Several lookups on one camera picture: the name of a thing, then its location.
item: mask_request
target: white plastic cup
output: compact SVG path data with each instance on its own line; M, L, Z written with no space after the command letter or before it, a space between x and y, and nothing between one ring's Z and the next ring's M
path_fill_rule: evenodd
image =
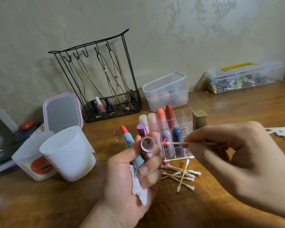
M95 151L79 126L58 132L41 145L40 152L67 181L81 179L96 162Z
M12 156L16 164L36 181L52 177L57 173L39 151L40 146L53 135L52 131L35 134L28 138Z

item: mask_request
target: wooden table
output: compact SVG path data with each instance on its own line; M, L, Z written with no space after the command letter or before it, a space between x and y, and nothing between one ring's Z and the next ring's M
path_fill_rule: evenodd
M192 107L208 114L208 124L254 120L265 127L285 126L285 83L236 90L214 95L208 90L189 93ZM36 182L20 168L0 174L0 228L78 227L97 202L104 183L108 158L125 149L119 130L125 125L133 135L138 117L150 112L143 102L140 114L85 124L84 134L95 149L96 165L83 179L66 182L60 175ZM285 139L274 137L285 152ZM174 166L183 166L174 161ZM197 160L189 169L201 176L190 183L192 192L164 179L158 196L137 227L285 227L285 220L250 208L230 196Z

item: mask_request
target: white tissue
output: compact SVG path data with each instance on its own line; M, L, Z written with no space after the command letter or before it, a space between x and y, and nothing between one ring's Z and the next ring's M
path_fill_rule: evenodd
M141 175L138 171L135 170L133 165L129 165L131 175L132 175L132 182L133 182L133 188L132 193L134 195L138 195L140 201L142 202L142 205L147 205L147 195L148 195L148 189L143 189L140 186L139 180L141 179Z

